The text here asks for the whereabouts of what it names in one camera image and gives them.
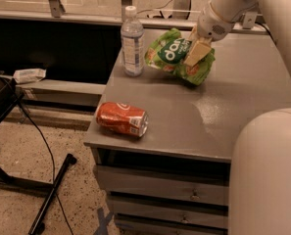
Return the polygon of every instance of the speckled floor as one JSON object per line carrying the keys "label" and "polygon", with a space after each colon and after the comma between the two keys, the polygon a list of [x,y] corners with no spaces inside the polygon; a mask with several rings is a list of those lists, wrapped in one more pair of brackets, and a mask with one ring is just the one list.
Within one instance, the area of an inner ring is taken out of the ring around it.
{"label": "speckled floor", "polygon": [[[43,132],[55,160],[56,174],[67,153],[77,158],[65,175],[58,191],[74,235],[136,235],[119,231],[111,219],[101,191],[92,173],[94,160],[83,145],[92,113],[57,112],[30,108],[30,116]],[[0,166],[10,175],[52,182],[50,154],[37,129],[13,111],[0,124]],[[0,235],[28,234],[43,198],[0,189]],[[57,199],[45,219],[44,235],[72,234]]]}

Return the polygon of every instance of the table top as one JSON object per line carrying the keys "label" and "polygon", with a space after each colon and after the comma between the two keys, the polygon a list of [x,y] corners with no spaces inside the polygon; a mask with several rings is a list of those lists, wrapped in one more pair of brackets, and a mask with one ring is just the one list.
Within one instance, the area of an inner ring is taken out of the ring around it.
{"label": "table top", "polygon": [[[145,46],[163,33],[147,29]],[[263,113],[291,108],[291,78],[267,35],[230,33],[213,48],[212,70],[197,87],[150,67],[139,77],[128,77],[119,54],[100,103],[120,102],[146,110],[148,129],[142,138],[134,138],[113,133],[93,119],[84,144],[229,163],[247,123]]]}

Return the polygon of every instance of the green chip bag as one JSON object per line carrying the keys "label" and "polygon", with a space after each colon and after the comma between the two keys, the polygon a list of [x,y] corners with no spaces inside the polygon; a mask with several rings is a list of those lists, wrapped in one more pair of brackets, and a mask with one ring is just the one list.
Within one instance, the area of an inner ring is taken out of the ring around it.
{"label": "green chip bag", "polygon": [[172,73],[190,83],[200,85],[211,71],[215,50],[212,49],[194,67],[189,67],[183,64],[183,61],[191,44],[191,41],[181,37],[178,29],[172,28],[151,43],[145,54],[145,62],[152,68]]}

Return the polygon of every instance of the plastic water bottle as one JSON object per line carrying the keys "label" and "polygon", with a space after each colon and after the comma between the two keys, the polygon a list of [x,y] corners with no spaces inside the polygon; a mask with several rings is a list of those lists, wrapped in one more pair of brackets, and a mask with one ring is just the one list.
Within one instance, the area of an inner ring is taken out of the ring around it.
{"label": "plastic water bottle", "polygon": [[125,7],[125,21],[121,27],[123,65],[127,75],[137,76],[144,70],[144,28],[136,18],[136,7]]}

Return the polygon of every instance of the gray table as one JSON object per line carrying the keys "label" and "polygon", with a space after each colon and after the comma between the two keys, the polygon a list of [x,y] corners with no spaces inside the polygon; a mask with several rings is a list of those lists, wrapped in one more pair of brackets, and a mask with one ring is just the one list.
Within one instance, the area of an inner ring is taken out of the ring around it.
{"label": "gray table", "polygon": [[[146,45],[162,33],[147,30]],[[119,55],[101,102],[146,110],[147,133],[136,140],[107,132],[93,120],[85,144],[229,162],[240,130],[251,119],[291,107],[291,79],[266,35],[229,34],[213,47],[212,71],[196,88],[152,68],[140,77],[128,77]]]}
{"label": "gray table", "polygon": [[[163,31],[145,33],[148,45]],[[118,227],[226,234],[234,143],[253,118],[291,108],[291,79],[267,35],[233,33],[213,47],[216,61],[198,87],[148,67],[128,77],[119,55],[101,102],[146,110],[147,132],[139,139],[115,134],[94,119],[84,140]]]}

